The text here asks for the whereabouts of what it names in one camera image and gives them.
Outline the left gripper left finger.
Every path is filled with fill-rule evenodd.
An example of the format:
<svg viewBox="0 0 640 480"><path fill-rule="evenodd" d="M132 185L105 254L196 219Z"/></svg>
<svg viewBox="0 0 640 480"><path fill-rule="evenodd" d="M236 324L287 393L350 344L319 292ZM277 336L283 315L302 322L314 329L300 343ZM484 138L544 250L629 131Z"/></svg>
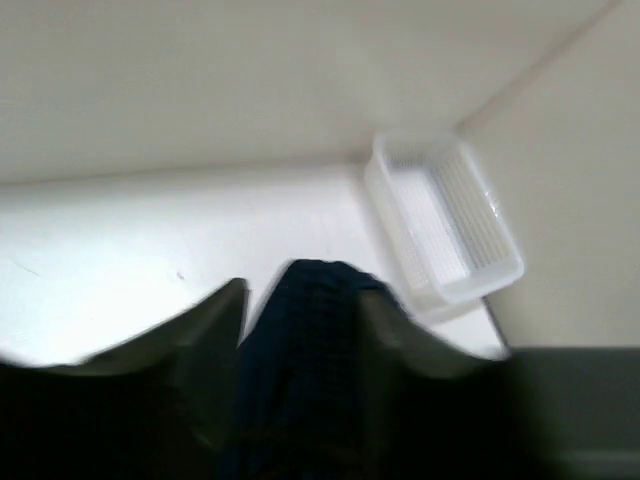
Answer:
<svg viewBox="0 0 640 480"><path fill-rule="evenodd" d="M225 441L248 300L234 278L77 365L1 365L5 479L206 479Z"/></svg>

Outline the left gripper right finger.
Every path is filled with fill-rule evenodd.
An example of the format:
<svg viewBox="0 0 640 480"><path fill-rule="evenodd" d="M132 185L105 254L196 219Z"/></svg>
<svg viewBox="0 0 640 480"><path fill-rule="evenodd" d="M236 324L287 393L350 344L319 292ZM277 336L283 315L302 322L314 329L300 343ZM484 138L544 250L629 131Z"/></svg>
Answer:
<svg viewBox="0 0 640 480"><path fill-rule="evenodd" d="M361 293L357 305L369 478L638 477L637 349L478 358L383 293Z"/></svg>

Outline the navy blue shorts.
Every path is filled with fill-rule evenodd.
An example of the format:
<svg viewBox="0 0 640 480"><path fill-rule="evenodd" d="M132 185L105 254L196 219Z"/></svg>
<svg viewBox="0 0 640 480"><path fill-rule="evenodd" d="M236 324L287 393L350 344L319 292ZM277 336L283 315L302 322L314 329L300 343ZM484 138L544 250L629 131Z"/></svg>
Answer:
<svg viewBox="0 0 640 480"><path fill-rule="evenodd" d="M366 291L399 304L344 262L284 269L240 345L231 435L214 478L363 478L357 300Z"/></svg>

